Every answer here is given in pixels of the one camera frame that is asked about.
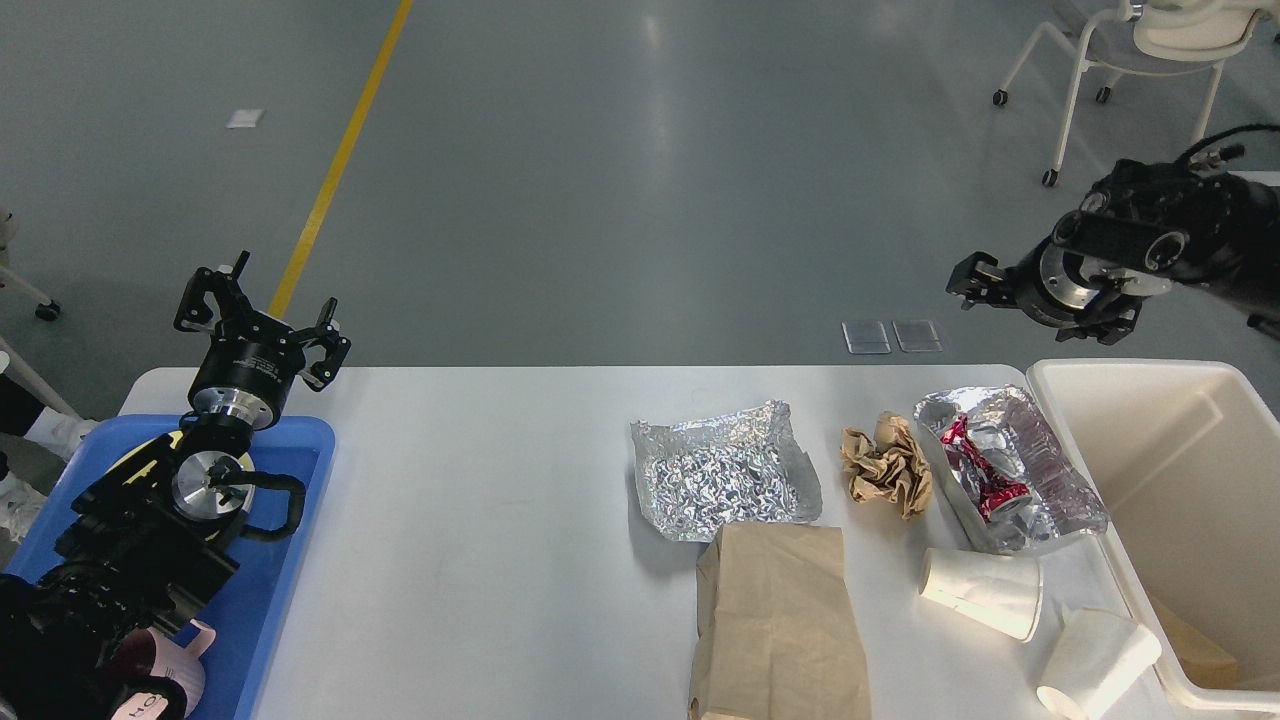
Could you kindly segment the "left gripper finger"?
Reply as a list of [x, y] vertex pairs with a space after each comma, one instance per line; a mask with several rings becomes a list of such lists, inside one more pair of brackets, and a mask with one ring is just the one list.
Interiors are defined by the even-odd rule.
[[211, 343], [257, 341], [257, 311], [239, 283], [250, 258], [250, 251], [241, 251], [230, 265], [198, 266], [180, 296], [173, 328], [206, 334]]
[[351, 350], [335, 319], [338, 307], [338, 299], [328, 299], [312, 325], [288, 331], [280, 338], [291, 370], [312, 392], [324, 391], [337, 378]]

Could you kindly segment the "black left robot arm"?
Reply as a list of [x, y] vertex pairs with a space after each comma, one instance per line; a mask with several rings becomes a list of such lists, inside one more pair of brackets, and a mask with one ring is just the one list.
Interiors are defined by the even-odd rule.
[[143, 701], [180, 719], [192, 694], [175, 679], [113, 671], [134, 632], [174, 634], [241, 569], [238, 541], [279, 543], [303, 525], [308, 486], [250, 461], [297, 382], [324, 391], [351, 350], [328, 299], [296, 328], [241, 288], [248, 261], [201, 266], [173, 325], [205, 333], [207, 352], [173, 430], [124, 452], [69, 505], [56, 562], [36, 580], [3, 575], [3, 716], [110, 719]]

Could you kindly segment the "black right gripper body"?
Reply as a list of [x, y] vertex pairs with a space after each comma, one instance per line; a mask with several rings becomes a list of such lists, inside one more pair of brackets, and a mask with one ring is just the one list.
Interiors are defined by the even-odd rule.
[[1056, 331], [1119, 314], [1151, 296], [1151, 275], [1042, 240], [1010, 270], [1018, 309]]

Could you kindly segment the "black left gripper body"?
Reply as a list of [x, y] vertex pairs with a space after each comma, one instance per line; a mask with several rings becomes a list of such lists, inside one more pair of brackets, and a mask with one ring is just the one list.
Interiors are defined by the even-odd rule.
[[300, 350], [284, 345], [215, 340], [189, 388], [189, 406], [200, 415], [227, 415], [265, 430], [280, 420], [303, 363]]

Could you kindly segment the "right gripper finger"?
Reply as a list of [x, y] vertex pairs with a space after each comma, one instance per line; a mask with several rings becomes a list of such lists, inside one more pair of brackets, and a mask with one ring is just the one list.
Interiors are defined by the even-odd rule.
[[963, 310], [1018, 307], [1007, 272], [987, 252], [973, 252], [959, 261], [948, 277], [946, 292], [960, 299]]
[[1093, 340], [1103, 346], [1115, 346], [1137, 328], [1140, 310], [1140, 305], [1134, 305], [1124, 307], [1119, 314], [1080, 319], [1074, 327], [1065, 329], [1065, 340]]

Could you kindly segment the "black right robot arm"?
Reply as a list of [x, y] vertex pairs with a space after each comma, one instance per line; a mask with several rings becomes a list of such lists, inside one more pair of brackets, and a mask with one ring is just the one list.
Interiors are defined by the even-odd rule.
[[974, 252], [946, 290], [964, 309], [1023, 313], [1056, 341], [1112, 346], [1137, 327], [1147, 299], [1190, 287], [1236, 309], [1270, 338], [1279, 323], [1277, 188], [1225, 172], [1249, 123], [1194, 142], [1175, 160], [1116, 161], [1019, 263]]

